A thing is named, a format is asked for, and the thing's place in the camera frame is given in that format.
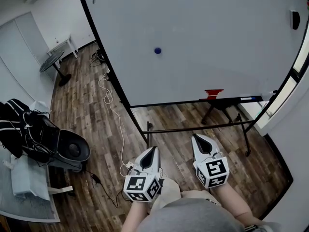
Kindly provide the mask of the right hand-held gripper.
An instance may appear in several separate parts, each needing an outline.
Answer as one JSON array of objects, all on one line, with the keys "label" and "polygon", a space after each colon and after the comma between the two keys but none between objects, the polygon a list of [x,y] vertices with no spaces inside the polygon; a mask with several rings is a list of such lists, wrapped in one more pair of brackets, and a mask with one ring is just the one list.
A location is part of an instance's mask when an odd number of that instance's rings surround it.
[{"label": "right hand-held gripper", "polygon": [[191,138],[194,153],[193,166],[203,187],[210,189],[227,182],[230,170],[227,157],[219,152],[217,143],[208,136],[193,134]]}]

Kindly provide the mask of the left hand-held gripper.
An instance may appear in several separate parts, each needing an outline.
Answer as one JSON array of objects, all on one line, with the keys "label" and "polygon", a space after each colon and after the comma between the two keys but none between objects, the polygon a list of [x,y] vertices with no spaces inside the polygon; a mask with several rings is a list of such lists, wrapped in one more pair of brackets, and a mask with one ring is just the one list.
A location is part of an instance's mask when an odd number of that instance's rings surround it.
[{"label": "left hand-held gripper", "polygon": [[132,201],[152,202],[162,191],[160,152],[152,146],[143,151],[125,177],[123,192]]}]

